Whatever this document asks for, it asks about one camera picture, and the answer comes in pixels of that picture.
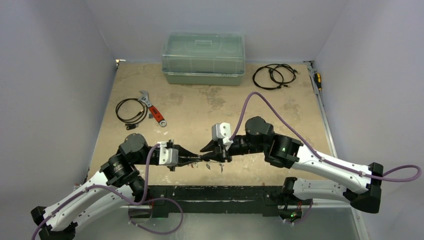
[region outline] wooden table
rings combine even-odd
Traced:
[[[247,95],[253,91],[263,94],[279,114],[305,137],[320,152],[330,154],[326,132],[317,99],[314,95],[307,66],[292,64],[300,72],[297,79],[288,87],[277,90],[263,90],[252,82],[255,70],[263,64],[248,64],[246,74],[240,86],[217,85],[178,85],[168,84],[161,72],[161,64],[123,63],[117,70],[113,89],[98,134],[97,143],[91,159],[88,177],[114,155],[126,136],[140,133],[150,146],[159,141],[174,139],[175,144],[199,153],[211,140],[211,127],[216,123],[230,123],[234,130]],[[291,73],[281,70],[286,79]],[[266,70],[256,75],[259,84],[273,86]],[[115,115],[117,103],[126,98],[139,98],[140,90],[149,93],[150,101],[162,113],[167,121],[161,127],[155,119],[146,119],[133,130],[126,130],[124,124]],[[121,107],[122,117],[133,117],[140,111],[136,102],[127,102]],[[276,133],[294,137],[257,96],[253,96],[247,106],[244,119],[238,132],[244,135],[245,122],[252,117],[261,116],[274,125]],[[225,163],[223,173],[217,163],[205,163],[197,167],[178,167],[175,172],[164,166],[151,166],[149,185],[281,185],[285,177],[322,179],[312,173],[294,169],[277,168],[264,161],[262,153],[234,156],[231,163]],[[145,166],[138,166],[142,177]]]

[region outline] box handle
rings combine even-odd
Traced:
[[[195,40],[194,45],[199,47],[212,47],[212,41],[211,40]]]

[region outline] adjustable wrench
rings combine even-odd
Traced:
[[[158,109],[153,106],[153,104],[149,101],[149,93],[145,90],[141,90],[141,97],[138,99],[140,102],[143,102],[147,105],[154,119],[159,123],[161,127],[165,127],[167,125],[167,121],[165,121],[162,114],[158,111]]]

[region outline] gray floor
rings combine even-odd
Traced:
[[[178,224],[179,214],[151,218],[145,227],[169,231]],[[128,225],[127,210],[117,209],[93,222],[76,240],[359,240],[352,210],[313,208],[308,218],[291,227],[279,217],[259,214],[184,214],[181,228],[170,235],[154,235]]]

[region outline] transparent lid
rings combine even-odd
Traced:
[[[244,38],[239,34],[171,33],[162,48],[162,71],[244,74]]]

